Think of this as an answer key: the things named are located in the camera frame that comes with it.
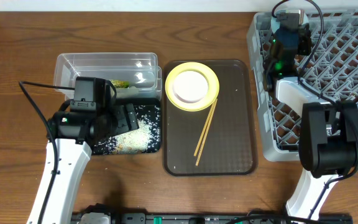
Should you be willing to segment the green snack wrapper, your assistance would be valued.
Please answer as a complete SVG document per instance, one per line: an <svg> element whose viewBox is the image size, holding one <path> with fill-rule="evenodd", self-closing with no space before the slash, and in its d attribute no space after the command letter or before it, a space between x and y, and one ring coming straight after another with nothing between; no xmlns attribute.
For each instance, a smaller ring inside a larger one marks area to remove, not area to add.
<svg viewBox="0 0 358 224"><path fill-rule="evenodd" d="M129 88L129 82L123 80L110 80L115 88Z"/></svg>

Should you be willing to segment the yellow plate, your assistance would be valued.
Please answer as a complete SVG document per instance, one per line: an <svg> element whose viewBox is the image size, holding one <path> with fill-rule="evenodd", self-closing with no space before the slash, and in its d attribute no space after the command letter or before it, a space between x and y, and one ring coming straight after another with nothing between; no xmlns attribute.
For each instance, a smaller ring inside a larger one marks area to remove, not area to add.
<svg viewBox="0 0 358 224"><path fill-rule="evenodd" d="M209 90L206 96L196 103L185 103L180 101L173 93L174 78L181 72L196 71L202 74L209 85ZM175 66L167 75L165 80L165 92L170 102L177 108L184 111L201 111L213 104L219 94L220 84L215 72L207 65L199 62L184 62Z"/></svg>

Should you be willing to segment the wooden chopstick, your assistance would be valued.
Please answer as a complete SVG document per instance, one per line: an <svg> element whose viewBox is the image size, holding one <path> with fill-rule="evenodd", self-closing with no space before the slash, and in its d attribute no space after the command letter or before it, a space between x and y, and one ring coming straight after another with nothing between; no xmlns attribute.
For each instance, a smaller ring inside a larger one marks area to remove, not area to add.
<svg viewBox="0 0 358 224"><path fill-rule="evenodd" d="M199 166L199 163L200 163L200 160L201 160L201 155L202 155L202 153L203 153L203 149L204 149L204 145L205 145L206 139L204 140L203 147L201 148L199 154L198 154L197 156L194 156L194 157L196 157L195 166Z"/></svg>
<svg viewBox="0 0 358 224"><path fill-rule="evenodd" d="M199 154L201 148L203 147L204 140L206 139L206 135L207 135L208 129L209 129L209 127L210 127L211 120L212 120L212 118L213 118L213 114L214 114L214 110L215 110L217 101L218 101L218 100L215 99L215 101L214 101L213 104L211 105L211 108L210 108L210 110L209 110L209 113L208 113L208 115L207 115L205 124L204 124L203 129L202 129L200 138L199 138L199 140L198 140L198 143L197 143L195 152L194 152L194 154L193 154L194 156L197 156L197 155Z"/></svg>

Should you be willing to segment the light blue bowl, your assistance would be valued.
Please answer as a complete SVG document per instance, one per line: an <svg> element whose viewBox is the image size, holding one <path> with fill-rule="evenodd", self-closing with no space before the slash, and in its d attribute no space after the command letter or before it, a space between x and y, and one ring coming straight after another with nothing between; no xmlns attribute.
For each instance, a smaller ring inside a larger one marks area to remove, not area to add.
<svg viewBox="0 0 358 224"><path fill-rule="evenodd" d="M305 28L308 24L309 24L309 20L305 14L303 24L299 28ZM273 33L276 33L276 31L278 31L280 28L280 23L276 21L276 15L275 15L275 17L272 17L272 19L271 19L271 28L272 28Z"/></svg>

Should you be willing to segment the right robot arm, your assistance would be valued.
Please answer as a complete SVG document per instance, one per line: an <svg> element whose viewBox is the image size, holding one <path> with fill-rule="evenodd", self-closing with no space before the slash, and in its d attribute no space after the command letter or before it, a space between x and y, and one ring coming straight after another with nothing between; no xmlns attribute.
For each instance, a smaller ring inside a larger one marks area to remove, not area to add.
<svg viewBox="0 0 358 224"><path fill-rule="evenodd" d="M358 171L357 106L329 99L300 77L295 56L312 57L316 50L308 26L280 24L272 31L264 90L301 118L298 155L303 171L285 208L293 218L318 220L331 187Z"/></svg>

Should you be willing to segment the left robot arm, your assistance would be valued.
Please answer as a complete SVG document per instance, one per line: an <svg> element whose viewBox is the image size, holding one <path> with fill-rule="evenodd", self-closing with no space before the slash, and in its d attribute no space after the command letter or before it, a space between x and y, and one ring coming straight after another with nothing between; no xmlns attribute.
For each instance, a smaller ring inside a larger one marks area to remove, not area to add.
<svg viewBox="0 0 358 224"><path fill-rule="evenodd" d="M131 103L113 106L113 112L125 115L133 124L137 121ZM91 159L92 144L67 134L48 139L44 172L27 223L70 223L80 180ZM78 223L112 223L113 212L103 206L88 207Z"/></svg>

